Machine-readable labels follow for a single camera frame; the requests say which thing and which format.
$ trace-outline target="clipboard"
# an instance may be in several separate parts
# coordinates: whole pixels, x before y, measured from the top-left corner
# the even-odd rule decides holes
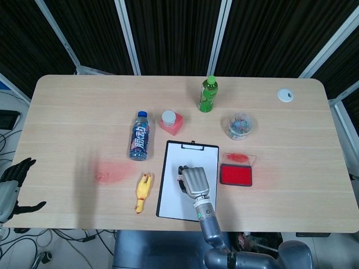
[[[157,217],[198,221],[194,200],[183,193],[178,184],[178,167],[203,167],[209,184],[209,198],[215,210],[217,196],[219,147],[192,142],[167,141]]]

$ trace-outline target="yellow rubber chicken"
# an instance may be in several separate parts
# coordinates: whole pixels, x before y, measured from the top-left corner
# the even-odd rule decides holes
[[[141,213],[144,209],[144,202],[150,192],[151,182],[152,175],[144,174],[137,186],[137,206],[135,207],[137,214]]]

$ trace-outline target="white round object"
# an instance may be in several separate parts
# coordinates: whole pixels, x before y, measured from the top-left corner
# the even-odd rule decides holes
[[[162,113],[162,120],[164,125],[173,126],[176,121],[176,114],[172,110],[166,110]]]
[[[289,89],[280,89],[277,94],[280,101],[286,103],[293,101],[294,94]]]

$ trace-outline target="blue bottle cap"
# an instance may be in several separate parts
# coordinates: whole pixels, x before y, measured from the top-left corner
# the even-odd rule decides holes
[[[137,117],[145,117],[145,118],[147,118],[147,112],[146,111],[140,111],[138,113]]]

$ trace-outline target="white paper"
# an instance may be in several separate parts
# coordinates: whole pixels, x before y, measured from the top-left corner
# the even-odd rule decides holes
[[[160,217],[197,221],[194,200],[181,191],[177,182],[178,167],[203,167],[209,184],[209,197],[215,210],[217,192],[218,148],[183,149],[180,143],[169,143],[160,200]]]

